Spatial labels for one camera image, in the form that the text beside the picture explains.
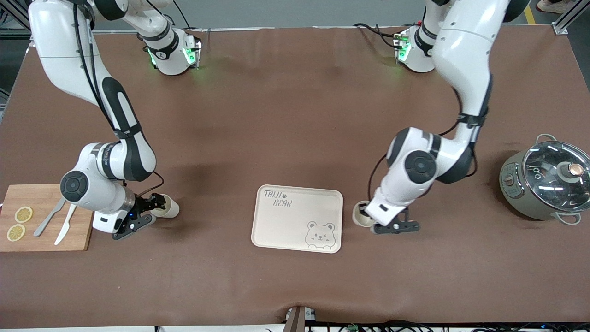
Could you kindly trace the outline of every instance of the knife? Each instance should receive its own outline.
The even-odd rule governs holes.
[[[74,210],[76,209],[76,206],[72,203],[70,203],[70,209],[68,210],[68,215],[65,217],[64,220],[64,225],[61,227],[60,230],[60,234],[57,236],[57,239],[55,240],[54,245],[59,245],[60,242],[64,239],[65,235],[68,233],[68,230],[70,230],[70,219],[72,218],[72,214],[74,214]]]
[[[51,211],[49,213],[49,216],[47,216],[47,218],[45,218],[45,220],[43,220],[43,222],[39,225],[39,227],[37,227],[37,229],[35,230],[35,233],[33,233],[33,236],[41,236],[41,234],[43,233],[43,231],[45,230],[45,228],[49,224],[49,221],[51,220],[51,218],[53,218],[53,215],[58,213],[61,210],[61,208],[64,207],[64,204],[65,204],[65,197],[62,196],[60,201],[57,202],[57,205],[53,208],[53,211]]]

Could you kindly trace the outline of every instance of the bear face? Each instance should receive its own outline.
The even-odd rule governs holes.
[[[336,244],[334,228],[333,223],[320,225],[316,222],[310,222],[307,224],[305,243],[307,243],[308,247],[332,248],[332,246]]]

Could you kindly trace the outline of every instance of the pot control panel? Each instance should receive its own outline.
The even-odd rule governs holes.
[[[514,199],[521,198],[525,194],[525,188],[520,183],[518,176],[518,166],[517,162],[513,162],[505,165],[502,168],[502,172],[500,172],[502,190],[504,190],[510,198]]]

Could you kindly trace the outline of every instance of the brown table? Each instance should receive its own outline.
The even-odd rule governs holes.
[[[0,254],[0,327],[275,323],[294,305],[346,322],[590,320],[590,215],[575,227],[531,222],[497,184],[539,133],[590,151],[590,94],[566,36],[501,29],[479,172],[436,183],[411,206],[422,229],[399,236],[355,226],[352,207],[400,129],[453,124],[451,87],[396,65],[359,30],[202,37],[202,68],[178,77],[152,69],[134,35],[98,37],[181,213],[120,242],[95,231],[87,252]],[[51,85],[33,48],[0,126],[0,195],[57,183],[85,144],[113,140],[97,108]],[[341,250],[255,247],[263,184],[339,190]]]

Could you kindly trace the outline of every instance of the wooden block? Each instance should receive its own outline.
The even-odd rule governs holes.
[[[59,184],[17,184],[8,187],[4,206],[0,213],[0,252],[25,251],[77,251],[86,250],[92,230],[92,211],[77,207],[70,220],[70,230],[60,242],[54,245],[70,208],[66,201],[56,213],[41,236],[33,233],[45,220],[55,205],[60,201]],[[6,233],[10,226],[17,224],[14,214],[23,206],[33,209],[31,220],[23,223],[26,227],[25,236],[16,242],[10,242]]]

